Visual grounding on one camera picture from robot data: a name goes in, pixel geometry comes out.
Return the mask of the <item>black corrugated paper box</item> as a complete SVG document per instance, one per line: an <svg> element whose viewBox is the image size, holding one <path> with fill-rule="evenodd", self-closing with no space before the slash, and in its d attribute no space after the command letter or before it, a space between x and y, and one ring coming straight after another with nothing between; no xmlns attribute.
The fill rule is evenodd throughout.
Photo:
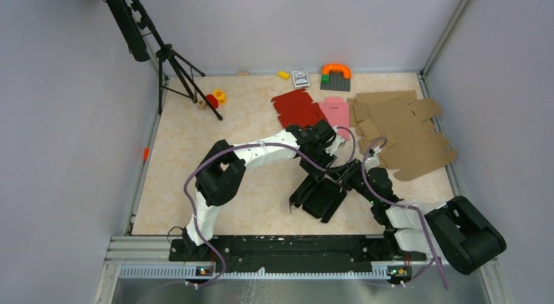
<svg viewBox="0 0 554 304"><path fill-rule="evenodd" d="M324 178L317 181L306 177L289 197L289 205L302 208L321 223L328 223L343 200L347 191L334 181Z"/></svg>

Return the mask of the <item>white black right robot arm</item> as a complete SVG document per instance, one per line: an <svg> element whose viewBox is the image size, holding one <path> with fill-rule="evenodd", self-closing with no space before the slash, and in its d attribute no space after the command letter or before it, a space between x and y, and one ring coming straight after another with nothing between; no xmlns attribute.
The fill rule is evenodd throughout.
<svg viewBox="0 0 554 304"><path fill-rule="evenodd" d="M445 203L401 199L384 168L365 171L359 160L330 169L329 176L341 190L355 190L367 199L377 223L393 232L383 242L392 260L419 252L469 275L507 249L503 235L464 196Z"/></svg>

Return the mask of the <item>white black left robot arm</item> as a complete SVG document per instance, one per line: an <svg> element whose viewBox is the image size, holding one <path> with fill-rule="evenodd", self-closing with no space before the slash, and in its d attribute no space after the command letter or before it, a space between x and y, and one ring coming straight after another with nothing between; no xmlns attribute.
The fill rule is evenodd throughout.
<svg viewBox="0 0 554 304"><path fill-rule="evenodd" d="M185 253L197 261L207 257L218 214L237 195L248 171L300 158L300 166L321 179L344 142L337 127L325 120L314 126L288 126L250 143L216 142L184 183L184 193L192 204L191 219L182 231Z"/></svg>

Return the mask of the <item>playing card deck box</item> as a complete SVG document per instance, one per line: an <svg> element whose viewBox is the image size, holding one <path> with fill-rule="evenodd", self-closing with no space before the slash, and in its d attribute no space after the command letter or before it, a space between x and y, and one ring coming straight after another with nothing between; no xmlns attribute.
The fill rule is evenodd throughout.
<svg viewBox="0 0 554 304"><path fill-rule="evenodd" d="M310 86L310 79L307 70L292 71L293 85L295 88L307 88Z"/></svg>

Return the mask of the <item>red flat cardboard sheet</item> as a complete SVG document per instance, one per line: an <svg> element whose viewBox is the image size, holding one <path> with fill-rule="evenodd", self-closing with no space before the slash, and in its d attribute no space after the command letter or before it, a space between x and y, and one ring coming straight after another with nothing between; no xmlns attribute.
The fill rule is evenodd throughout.
<svg viewBox="0 0 554 304"><path fill-rule="evenodd" d="M314 102L305 88L293 90L273 97L273 107L283 128L298 125L302 128L314 126L320 120L327 121L319 104Z"/></svg>

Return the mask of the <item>pink flat cardboard sheet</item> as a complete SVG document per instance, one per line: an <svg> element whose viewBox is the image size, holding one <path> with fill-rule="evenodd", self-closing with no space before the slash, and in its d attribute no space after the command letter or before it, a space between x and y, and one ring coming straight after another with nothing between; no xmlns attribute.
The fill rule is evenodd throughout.
<svg viewBox="0 0 554 304"><path fill-rule="evenodd" d="M350 127L350 106L344 98L326 97L318 105L331 126Z"/></svg>

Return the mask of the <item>grey building baseplate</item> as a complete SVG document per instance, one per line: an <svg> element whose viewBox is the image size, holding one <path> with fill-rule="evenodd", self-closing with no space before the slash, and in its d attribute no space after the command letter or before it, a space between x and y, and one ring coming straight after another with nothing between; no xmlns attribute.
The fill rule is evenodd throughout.
<svg viewBox="0 0 554 304"><path fill-rule="evenodd" d="M331 73L328 82L320 81L321 90L349 92L351 90L351 79L343 78L341 73Z"/></svg>

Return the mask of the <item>brown flat cardboard sheets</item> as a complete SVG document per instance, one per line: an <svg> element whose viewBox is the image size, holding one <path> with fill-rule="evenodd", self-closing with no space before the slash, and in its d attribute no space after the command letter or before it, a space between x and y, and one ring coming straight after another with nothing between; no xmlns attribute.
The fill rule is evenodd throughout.
<svg viewBox="0 0 554 304"><path fill-rule="evenodd" d="M348 103L362 136L360 152L385 137L380 167L394 170L397 180L414 180L457 159L456 149L432 120L442 114L435 100L418 99L415 91L395 91L358 93Z"/></svg>

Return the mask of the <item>yellow small block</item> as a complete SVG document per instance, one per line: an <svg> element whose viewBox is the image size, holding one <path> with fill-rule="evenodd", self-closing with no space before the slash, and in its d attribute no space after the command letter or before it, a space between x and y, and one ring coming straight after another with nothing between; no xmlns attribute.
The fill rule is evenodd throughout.
<svg viewBox="0 0 554 304"><path fill-rule="evenodd" d="M277 75L284 80L287 80L290 77L290 74L285 71L278 71Z"/></svg>

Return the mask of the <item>orange arch toy block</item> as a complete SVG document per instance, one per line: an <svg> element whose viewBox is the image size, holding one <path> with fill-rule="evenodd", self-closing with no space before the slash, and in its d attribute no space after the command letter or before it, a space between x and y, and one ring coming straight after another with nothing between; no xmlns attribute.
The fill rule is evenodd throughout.
<svg viewBox="0 0 554 304"><path fill-rule="evenodd" d="M321 68L322 75L330 75L331 73L341 73L343 78L351 78L351 69L344 64L340 63L328 63Z"/></svg>

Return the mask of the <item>red yellow toy spool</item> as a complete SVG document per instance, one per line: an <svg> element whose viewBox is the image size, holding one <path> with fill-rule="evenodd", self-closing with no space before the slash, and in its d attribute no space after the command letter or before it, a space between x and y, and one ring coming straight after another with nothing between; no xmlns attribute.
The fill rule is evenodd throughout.
<svg viewBox="0 0 554 304"><path fill-rule="evenodd" d="M206 99L215 109L218 109L220 106L226 104L227 95L223 90L215 89L212 93L206 95Z"/></svg>

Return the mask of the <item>small wooden cube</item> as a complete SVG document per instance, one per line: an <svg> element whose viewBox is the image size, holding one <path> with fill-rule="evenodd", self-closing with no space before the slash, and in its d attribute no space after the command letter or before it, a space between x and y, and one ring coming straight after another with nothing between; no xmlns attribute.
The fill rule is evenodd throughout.
<svg viewBox="0 0 554 304"><path fill-rule="evenodd" d="M200 110L205 110L207 108L207 103L205 101L199 101L197 103L197 108Z"/></svg>

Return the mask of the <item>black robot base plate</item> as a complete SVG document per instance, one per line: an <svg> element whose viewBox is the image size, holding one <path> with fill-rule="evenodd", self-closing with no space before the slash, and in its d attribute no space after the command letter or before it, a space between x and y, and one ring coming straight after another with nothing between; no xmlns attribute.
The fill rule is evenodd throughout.
<svg viewBox="0 0 554 304"><path fill-rule="evenodd" d="M425 261L420 252L401 251L383 235L220 235L201 246L171 243L172 262L206 262L228 273L368 273L378 262Z"/></svg>

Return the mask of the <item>orange clip on frame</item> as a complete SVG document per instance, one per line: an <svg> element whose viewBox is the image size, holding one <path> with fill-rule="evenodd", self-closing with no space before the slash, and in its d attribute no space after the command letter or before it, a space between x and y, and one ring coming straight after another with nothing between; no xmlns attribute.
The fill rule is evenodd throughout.
<svg viewBox="0 0 554 304"><path fill-rule="evenodd" d="M150 149L146 147L143 152L143 158L142 158L143 162L146 162L148 160L149 154L150 154Z"/></svg>

